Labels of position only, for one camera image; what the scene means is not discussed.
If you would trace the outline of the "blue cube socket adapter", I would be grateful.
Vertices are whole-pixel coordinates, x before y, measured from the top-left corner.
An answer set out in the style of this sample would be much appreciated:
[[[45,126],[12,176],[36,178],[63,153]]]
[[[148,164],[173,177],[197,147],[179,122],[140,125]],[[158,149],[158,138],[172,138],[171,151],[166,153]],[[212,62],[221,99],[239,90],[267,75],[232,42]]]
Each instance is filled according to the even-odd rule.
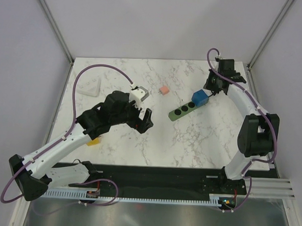
[[[203,89],[196,91],[191,98],[196,107],[205,105],[209,101],[209,96]]]

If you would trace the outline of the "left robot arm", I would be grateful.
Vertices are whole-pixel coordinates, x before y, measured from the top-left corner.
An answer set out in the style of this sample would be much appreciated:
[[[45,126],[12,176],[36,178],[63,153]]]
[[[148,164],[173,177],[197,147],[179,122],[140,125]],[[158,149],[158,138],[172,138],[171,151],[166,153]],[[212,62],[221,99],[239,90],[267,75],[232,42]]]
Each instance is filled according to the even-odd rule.
[[[145,133],[154,125],[149,108],[145,110],[143,118],[139,117],[141,103],[148,96],[148,91],[143,87],[132,89],[129,93],[116,90],[107,95],[104,102],[74,118],[65,135],[24,157],[18,154],[10,157],[11,181],[17,183],[21,196],[27,201],[34,201],[49,188],[69,184],[93,187],[98,175],[89,162],[64,168],[54,168],[54,165],[80,146],[107,133],[112,126],[126,124],[141,134]]]

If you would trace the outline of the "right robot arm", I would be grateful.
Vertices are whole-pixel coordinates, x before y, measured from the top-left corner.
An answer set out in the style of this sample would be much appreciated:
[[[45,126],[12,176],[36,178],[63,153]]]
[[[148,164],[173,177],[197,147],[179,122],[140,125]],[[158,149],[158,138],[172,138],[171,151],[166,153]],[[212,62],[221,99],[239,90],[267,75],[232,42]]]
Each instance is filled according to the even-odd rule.
[[[260,106],[250,93],[246,79],[235,70],[233,59],[215,59],[216,67],[209,69],[204,88],[214,95],[223,92],[237,107],[243,123],[237,137],[238,151],[224,167],[226,176],[217,180],[222,193],[235,188],[235,181],[245,176],[253,162],[269,163],[263,159],[277,149],[279,117]]]

